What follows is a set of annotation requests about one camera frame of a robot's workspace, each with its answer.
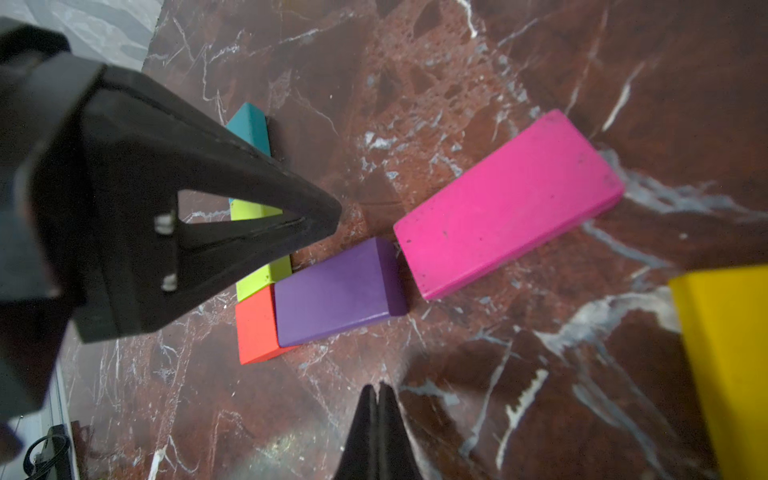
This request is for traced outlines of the yellow block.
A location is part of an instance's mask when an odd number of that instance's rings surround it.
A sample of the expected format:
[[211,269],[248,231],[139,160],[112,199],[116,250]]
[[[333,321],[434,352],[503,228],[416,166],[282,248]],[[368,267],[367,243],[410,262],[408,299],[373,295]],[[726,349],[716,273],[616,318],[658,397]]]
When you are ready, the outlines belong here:
[[767,477],[767,267],[669,282],[721,476]]

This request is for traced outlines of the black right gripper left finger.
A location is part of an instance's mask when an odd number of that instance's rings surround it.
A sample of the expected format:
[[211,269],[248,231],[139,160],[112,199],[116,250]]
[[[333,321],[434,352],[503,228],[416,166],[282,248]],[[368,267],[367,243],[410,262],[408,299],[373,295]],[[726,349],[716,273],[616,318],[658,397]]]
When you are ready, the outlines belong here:
[[372,385],[363,387],[334,480],[378,478],[378,404]]

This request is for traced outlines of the teal block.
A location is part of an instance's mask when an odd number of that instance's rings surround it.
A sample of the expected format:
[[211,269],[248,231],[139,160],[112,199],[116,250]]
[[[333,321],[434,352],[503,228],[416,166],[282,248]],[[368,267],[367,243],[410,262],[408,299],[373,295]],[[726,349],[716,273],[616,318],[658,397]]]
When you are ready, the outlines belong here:
[[226,128],[261,153],[272,156],[267,117],[251,103],[244,103],[226,124]]

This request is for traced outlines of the small red block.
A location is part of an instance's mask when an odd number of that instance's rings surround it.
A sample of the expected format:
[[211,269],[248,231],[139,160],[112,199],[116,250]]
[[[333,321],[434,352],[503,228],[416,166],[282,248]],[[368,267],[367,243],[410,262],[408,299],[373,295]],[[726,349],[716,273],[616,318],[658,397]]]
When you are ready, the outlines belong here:
[[281,347],[274,304],[274,287],[268,285],[235,307],[239,360],[242,365],[260,363],[296,349]]

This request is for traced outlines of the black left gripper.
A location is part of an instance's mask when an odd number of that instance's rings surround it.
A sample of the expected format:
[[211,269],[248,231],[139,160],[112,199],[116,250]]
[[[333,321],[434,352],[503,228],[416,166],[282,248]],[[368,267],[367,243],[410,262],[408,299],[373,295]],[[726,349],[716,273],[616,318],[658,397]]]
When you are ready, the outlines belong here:
[[78,306],[86,343],[151,333],[339,224],[331,194],[148,76],[103,70],[61,33],[1,20],[4,462]]

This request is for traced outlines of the lime green block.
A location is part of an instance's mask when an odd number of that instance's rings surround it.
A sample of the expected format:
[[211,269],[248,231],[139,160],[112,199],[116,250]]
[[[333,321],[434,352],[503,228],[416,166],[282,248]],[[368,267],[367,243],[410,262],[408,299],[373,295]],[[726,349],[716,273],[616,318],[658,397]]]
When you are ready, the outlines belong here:
[[[241,221],[276,216],[283,211],[272,206],[232,199],[230,213],[232,221]],[[292,265],[289,255],[274,260],[236,283],[237,299],[242,302],[264,287],[283,280],[291,274]]]

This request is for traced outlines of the magenta block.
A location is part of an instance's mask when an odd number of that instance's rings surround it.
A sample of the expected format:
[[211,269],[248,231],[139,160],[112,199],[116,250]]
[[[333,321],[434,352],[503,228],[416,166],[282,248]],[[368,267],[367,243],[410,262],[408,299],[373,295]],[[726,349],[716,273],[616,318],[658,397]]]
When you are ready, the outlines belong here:
[[552,110],[395,223],[426,300],[473,281],[613,208],[624,184]]

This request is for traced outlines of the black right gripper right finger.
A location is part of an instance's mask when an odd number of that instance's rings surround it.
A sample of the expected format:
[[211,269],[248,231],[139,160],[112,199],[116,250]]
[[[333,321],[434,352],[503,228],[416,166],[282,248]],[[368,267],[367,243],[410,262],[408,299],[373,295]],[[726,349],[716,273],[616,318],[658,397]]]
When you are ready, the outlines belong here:
[[394,389],[380,383],[377,425],[378,478],[422,480]]

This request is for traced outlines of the large purple block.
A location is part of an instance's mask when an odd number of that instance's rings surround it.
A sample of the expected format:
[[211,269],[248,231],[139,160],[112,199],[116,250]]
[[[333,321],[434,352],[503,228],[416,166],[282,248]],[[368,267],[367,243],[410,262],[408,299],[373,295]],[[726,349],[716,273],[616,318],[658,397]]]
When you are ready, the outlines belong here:
[[378,237],[279,281],[274,298],[282,347],[408,313],[396,249]]

